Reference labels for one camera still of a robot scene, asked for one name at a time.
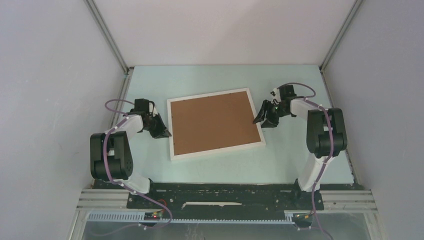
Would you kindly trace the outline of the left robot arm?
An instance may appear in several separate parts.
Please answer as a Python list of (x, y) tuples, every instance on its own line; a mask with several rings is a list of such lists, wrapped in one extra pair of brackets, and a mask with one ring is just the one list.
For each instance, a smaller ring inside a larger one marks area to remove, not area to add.
[(133, 195), (145, 208), (153, 208), (158, 194), (150, 190), (152, 181), (135, 170), (130, 139), (138, 133), (149, 132), (152, 138), (171, 137), (153, 101), (139, 98), (132, 102), (129, 112), (119, 111), (122, 119), (109, 130), (90, 136), (90, 172), (95, 180), (119, 185)]

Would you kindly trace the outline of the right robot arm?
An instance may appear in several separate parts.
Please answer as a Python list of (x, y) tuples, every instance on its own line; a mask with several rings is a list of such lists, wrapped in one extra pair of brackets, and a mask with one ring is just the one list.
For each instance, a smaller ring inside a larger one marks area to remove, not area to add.
[(285, 83), (271, 91), (272, 99), (265, 99), (253, 124), (262, 128), (276, 128), (280, 118), (300, 117), (306, 121), (306, 146), (309, 157), (302, 173), (297, 179), (300, 190), (291, 194), (291, 204), (297, 209), (304, 209), (311, 202), (308, 192), (319, 189), (320, 180), (327, 166), (345, 151), (348, 145), (343, 111), (340, 108), (325, 108), (311, 99), (311, 95), (300, 96), (295, 93), (296, 83)]

